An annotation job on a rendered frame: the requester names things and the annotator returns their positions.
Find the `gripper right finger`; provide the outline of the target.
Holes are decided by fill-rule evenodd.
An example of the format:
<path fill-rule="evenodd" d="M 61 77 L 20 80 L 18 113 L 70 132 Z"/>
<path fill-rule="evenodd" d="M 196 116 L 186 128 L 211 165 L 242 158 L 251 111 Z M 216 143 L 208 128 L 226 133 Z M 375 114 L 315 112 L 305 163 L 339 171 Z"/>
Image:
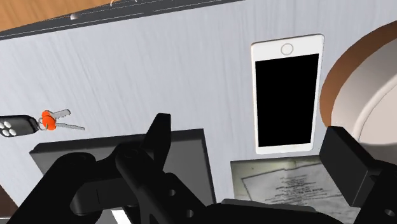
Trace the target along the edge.
<path fill-rule="evenodd" d="M 319 158 L 346 202 L 354 224 L 397 224 L 397 165 L 373 158 L 343 127 L 329 126 Z"/>

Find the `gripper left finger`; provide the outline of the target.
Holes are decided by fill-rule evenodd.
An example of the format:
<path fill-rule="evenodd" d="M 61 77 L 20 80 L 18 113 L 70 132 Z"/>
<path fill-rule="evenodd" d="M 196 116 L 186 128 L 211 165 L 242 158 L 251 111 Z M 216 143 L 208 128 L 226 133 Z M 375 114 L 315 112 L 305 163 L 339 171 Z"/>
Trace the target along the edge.
<path fill-rule="evenodd" d="M 163 166 L 171 145 L 171 116 L 159 113 L 142 143 L 119 144 L 103 160 L 90 153 L 62 155 L 47 170 L 7 224 L 96 224 L 104 210 L 132 206 L 137 224 L 204 224 L 205 205 Z M 109 205 L 71 208 L 82 186 L 117 179 Z"/>

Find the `dark grey flat box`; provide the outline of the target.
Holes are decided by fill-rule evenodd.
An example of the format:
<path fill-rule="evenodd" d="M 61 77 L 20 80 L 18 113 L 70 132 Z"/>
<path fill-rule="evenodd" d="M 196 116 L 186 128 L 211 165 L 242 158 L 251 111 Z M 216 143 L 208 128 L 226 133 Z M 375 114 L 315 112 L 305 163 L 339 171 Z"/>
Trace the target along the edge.
<path fill-rule="evenodd" d="M 106 158 L 123 142 L 141 142 L 144 134 L 112 136 L 39 143 L 29 155 L 39 170 L 45 174 L 54 161 L 72 152 L 87 152 L 96 160 Z M 164 172 L 175 174 L 200 201 L 208 206 L 216 202 L 211 168 L 202 129 L 177 130 L 171 132 L 171 147 L 164 165 Z"/>

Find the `brown and white bowl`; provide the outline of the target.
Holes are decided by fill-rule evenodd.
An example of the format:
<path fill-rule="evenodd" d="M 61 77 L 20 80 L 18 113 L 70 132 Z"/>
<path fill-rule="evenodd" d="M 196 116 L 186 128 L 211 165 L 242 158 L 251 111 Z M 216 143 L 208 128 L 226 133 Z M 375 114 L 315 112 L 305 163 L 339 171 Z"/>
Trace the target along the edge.
<path fill-rule="evenodd" d="M 351 45 L 321 90 L 325 126 L 344 127 L 366 144 L 397 144 L 397 20 Z"/>

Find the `old printed paper document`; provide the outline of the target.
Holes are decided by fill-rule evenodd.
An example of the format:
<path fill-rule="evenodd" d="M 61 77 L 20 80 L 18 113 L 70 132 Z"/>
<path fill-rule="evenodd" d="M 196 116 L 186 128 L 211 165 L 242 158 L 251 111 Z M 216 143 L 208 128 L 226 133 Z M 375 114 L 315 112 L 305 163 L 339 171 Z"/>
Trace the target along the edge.
<path fill-rule="evenodd" d="M 239 200 L 310 206 L 343 224 L 353 224 L 360 211 L 348 205 L 318 156 L 236 161 L 231 170 Z"/>

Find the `white smartphone with black screen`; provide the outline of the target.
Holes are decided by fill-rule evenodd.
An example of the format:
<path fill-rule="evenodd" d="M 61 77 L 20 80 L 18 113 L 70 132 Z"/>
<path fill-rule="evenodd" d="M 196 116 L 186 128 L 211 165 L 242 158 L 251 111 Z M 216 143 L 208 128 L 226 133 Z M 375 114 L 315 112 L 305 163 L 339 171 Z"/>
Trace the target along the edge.
<path fill-rule="evenodd" d="M 323 49 L 322 34 L 251 45 L 257 154 L 313 149 Z"/>

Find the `pale grey desk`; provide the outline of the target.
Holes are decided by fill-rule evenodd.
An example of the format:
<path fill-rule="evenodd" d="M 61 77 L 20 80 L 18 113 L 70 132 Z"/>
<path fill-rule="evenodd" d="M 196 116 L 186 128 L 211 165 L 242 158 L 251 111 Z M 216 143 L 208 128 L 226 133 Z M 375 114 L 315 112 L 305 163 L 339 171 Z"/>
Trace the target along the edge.
<path fill-rule="evenodd" d="M 397 0 L 243 0 L 0 41 L 0 115 L 70 109 L 67 123 L 0 136 L 0 185 L 21 204 L 42 177 L 39 143 L 140 134 L 157 113 L 205 132 L 217 201 L 230 162 L 257 159 L 250 46 L 321 33 L 322 76 L 357 40 L 397 20 Z"/>

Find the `black key fob with keys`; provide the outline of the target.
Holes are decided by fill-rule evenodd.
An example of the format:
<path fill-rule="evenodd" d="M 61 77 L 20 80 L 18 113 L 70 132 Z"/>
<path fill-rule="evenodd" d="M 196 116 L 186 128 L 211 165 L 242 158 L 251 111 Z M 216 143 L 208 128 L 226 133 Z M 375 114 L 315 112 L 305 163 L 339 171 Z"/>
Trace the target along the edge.
<path fill-rule="evenodd" d="M 0 136 L 19 137 L 35 134 L 38 131 L 53 131 L 56 128 L 85 130 L 84 127 L 58 122 L 59 119 L 70 114 L 69 109 L 63 109 L 56 112 L 44 110 L 38 119 L 29 115 L 0 116 Z"/>

